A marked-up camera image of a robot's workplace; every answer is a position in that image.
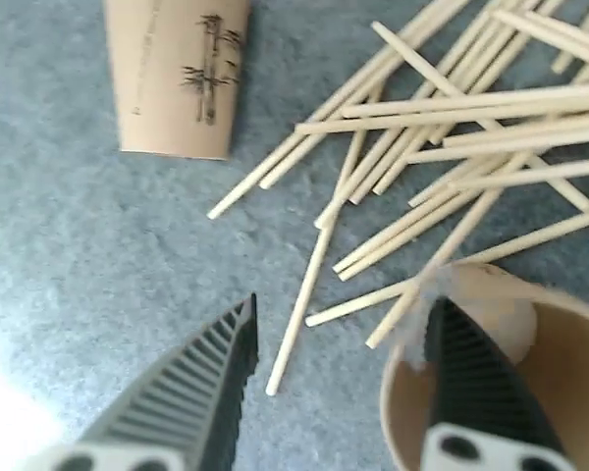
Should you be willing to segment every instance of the paper tube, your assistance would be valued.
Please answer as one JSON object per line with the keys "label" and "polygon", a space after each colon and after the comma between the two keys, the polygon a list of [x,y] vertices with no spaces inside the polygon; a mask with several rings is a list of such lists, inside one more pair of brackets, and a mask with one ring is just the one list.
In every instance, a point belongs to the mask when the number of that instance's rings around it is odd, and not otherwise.
{"label": "paper tube", "polygon": [[122,150],[226,159],[248,0],[105,0]]}

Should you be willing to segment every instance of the carpet floor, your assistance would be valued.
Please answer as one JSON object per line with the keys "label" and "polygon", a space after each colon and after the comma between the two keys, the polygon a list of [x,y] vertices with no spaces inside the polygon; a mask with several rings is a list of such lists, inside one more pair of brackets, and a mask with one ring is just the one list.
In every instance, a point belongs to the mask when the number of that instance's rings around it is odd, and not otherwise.
{"label": "carpet floor", "polygon": [[[217,221],[205,214],[425,0],[254,0],[230,162],[118,152],[100,2],[0,0],[0,459],[71,441],[162,352],[251,291],[260,364],[247,388],[236,469],[390,470],[378,419],[388,344],[364,340],[388,304],[302,332],[282,388],[264,394],[316,239],[314,217],[348,148],[338,135],[274,189]],[[484,2],[422,49],[442,57]],[[589,1],[557,16],[579,22]],[[532,41],[496,89],[571,79]],[[402,68],[388,97],[420,84]],[[550,162],[589,155],[588,146]],[[335,261],[406,211],[445,166],[409,168],[383,197],[342,214]],[[589,196],[589,178],[574,181]],[[544,184],[505,192],[458,256],[572,216]],[[348,283],[323,268],[310,312],[414,275],[458,221]],[[589,229],[506,259],[503,268],[589,302]]]}

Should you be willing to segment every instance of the white plastic part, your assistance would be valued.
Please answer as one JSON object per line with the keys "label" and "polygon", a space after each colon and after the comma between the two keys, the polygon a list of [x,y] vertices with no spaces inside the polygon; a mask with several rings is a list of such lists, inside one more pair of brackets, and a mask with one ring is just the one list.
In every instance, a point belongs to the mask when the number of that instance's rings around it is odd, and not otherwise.
{"label": "white plastic part", "polygon": [[184,471],[182,455],[149,445],[56,445],[29,459],[21,471]]}
{"label": "white plastic part", "polygon": [[[445,451],[444,443],[449,439],[469,442],[477,450],[478,459],[462,459]],[[528,464],[530,460],[545,465],[532,467]],[[576,471],[569,461],[551,449],[446,423],[428,430],[421,463],[422,471]]]}

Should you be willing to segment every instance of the blue carpet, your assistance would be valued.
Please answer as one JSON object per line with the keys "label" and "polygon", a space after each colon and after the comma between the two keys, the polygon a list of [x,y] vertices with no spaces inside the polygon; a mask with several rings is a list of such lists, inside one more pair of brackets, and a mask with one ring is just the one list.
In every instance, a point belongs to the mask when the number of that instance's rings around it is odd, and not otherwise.
{"label": "blue carpet", "polygon": [[[378,420],[386,347],[363,344],[388,305],[305,330],[281,393],[263,392],[348,136],[221,219],[205,214],[381,47],[371,21],[398,29],[425,3],[254,1],[235,147],[222,163],[117,151],[99,2],[0,0],[0,378],[53,418],[53,438],[77,438],[158,355],[254,290],[261,360],[236,469],[392,469]],[[483,3],[429,41],[426,57],[440,59]],[[579,21],[588,7],[569,0],[559,16]],[[566,82],[579,64],[558,78],[554,57],[533,41],[496,88]],[[404,67],[389,96],[419,83]],[[572,147],[549,160],[587,154]],[[410,168],[388,194],[346,208],[328,260],[394,221],[443,168]],[[575,183],[589,195],[589,179]],[[460,255],[573,214],[546,185],[507,191]],[[457,220],[346,284],[327,263],[310,311],[414,275]],[[589,229],[501,266],[589,301]],[[9,420],[26,428],[23,412]]]}

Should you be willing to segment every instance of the floor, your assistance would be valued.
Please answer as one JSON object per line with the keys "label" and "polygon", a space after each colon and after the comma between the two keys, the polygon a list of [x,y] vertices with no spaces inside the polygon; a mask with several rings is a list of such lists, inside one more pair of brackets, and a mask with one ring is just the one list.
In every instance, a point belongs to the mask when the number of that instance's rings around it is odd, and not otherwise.
{"label": "floor", "polygon": [[[117,151],[100,2],[0,0],[0,469],[73,441],[166,349],[252,290],[261,360],[244,404],[236,469],[389,470],[378,422],[388,345],[363,342],[387,305],[302,333],[281,393],[264,386],[348,136],[328,139],[270,193],[221,219],[211,206],[426,0],[255,0],[238,131],[228,163]],[[438,60],[483,4],[424,54]],[[559,16],[579,21],[589,1]],[[533,42],[498,88],[567,81]],[[408,68],[389,96],[407,97]],[[589,154],[555,152],[551,161]],[[384,197],[349,207],[329,260],[394,221],[441,167],[409,169]],[[589,195],[589,179],[576,181]],[[507,191],[462,247],[469,254],[575,214],[545,185]],[[416,273],[458,217],[347,284],[324,267],[310,311]],[[501,264],[589,301],[589,229]]]}

